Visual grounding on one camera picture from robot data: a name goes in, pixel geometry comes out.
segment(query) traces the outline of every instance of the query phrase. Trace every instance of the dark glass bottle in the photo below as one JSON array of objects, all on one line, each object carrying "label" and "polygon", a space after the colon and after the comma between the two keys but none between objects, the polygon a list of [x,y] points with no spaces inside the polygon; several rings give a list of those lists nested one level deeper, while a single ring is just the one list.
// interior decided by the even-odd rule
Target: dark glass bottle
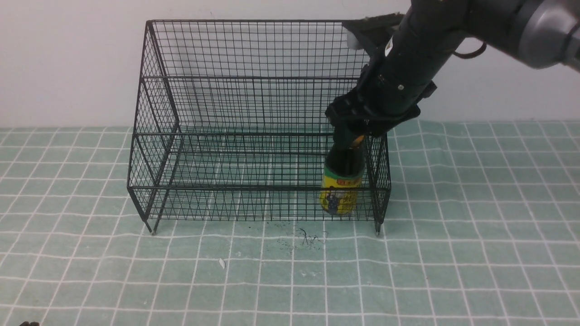
[{"label": "dark glass bottle", "polygon": [[348,214],[356,207],[365,167],[363,140],[359,137],[346,149],[334,145],[327,154],[320,205],[331,215]]}]

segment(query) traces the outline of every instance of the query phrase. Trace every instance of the basket leg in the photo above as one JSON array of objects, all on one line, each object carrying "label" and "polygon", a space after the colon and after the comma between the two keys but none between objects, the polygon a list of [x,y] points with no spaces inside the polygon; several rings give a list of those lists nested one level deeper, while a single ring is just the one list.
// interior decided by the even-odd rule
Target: basket leg
[{"label": "basket leg", "polygon": [[143,220],[143,223],[145,223],[145,226],[147,227],[147,230],[149,230],[149,233],[151,233],[151,235],[154,236],[155,234],[153,233],[151,226],[149,226],[149,222],[147,220]]}]

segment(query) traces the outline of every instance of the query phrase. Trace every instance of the sticker on robot arm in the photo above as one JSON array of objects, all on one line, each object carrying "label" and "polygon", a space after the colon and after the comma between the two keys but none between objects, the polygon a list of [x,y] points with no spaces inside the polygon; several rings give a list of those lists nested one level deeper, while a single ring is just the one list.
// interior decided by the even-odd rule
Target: sticker on robot arm
[{"label": "sticker on robot arm", "polygon": [[387,57],[389,53],[391,53],[392,49],[393,49],[393,38],[391,37],[389,43],[387,43],[387,46],[385,46],[385,57]]}]

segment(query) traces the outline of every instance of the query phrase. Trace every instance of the wire basket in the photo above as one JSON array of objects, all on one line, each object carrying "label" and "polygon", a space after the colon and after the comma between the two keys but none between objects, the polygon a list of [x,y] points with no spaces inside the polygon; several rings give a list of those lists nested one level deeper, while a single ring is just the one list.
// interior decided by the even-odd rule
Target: wire basket
[{"label": "wire basket", "polygon": [[391,188],[384,137],[365,141],[352,213],[332,216],[318,201],[332,146],[324,110],[367,62],[339,21],[148,21],[127,186],[149,231],[161,219],[380,227]]}]

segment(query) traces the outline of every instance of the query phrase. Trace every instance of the green tiled surface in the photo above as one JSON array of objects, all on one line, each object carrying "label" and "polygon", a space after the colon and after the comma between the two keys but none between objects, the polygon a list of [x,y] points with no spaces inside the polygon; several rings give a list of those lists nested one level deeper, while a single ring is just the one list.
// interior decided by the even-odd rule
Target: green tiled surface
[{"label": "green tiled surface", "polygon": [[580,325],[579,123],[397,127],[381,238],[189,221],[152,237],[125,190],[129,132],[0,131],[0,324]]}]

